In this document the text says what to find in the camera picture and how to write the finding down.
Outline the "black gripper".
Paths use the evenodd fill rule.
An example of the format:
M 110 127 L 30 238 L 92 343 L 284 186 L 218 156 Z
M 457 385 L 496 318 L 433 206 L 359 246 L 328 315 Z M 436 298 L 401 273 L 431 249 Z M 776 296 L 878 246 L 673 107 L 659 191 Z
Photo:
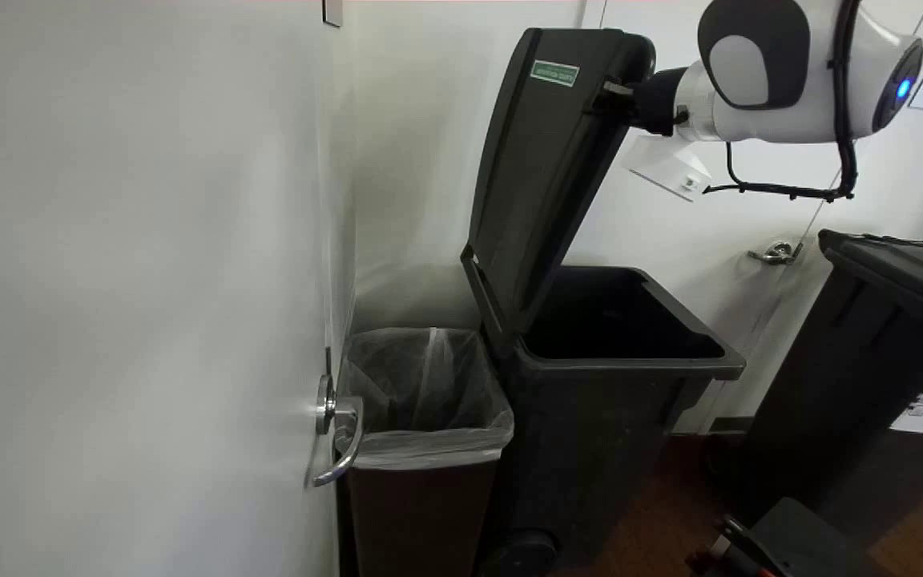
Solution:
M 669 136 L 687 111 L 675 107 L 683 66 L 657 71 L 639 84 L 607 80 L 592 110 L 618 125 Z

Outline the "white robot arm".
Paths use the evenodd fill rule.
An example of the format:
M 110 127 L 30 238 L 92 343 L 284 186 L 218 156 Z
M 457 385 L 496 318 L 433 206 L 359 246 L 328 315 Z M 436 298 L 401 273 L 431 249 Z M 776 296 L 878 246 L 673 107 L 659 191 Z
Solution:
M 923 71 L 923 38 L 866 0 L 709 0 L 694 60 L 607 80 L 596 96 L 659 136 L 834 144 L 885 130 Z

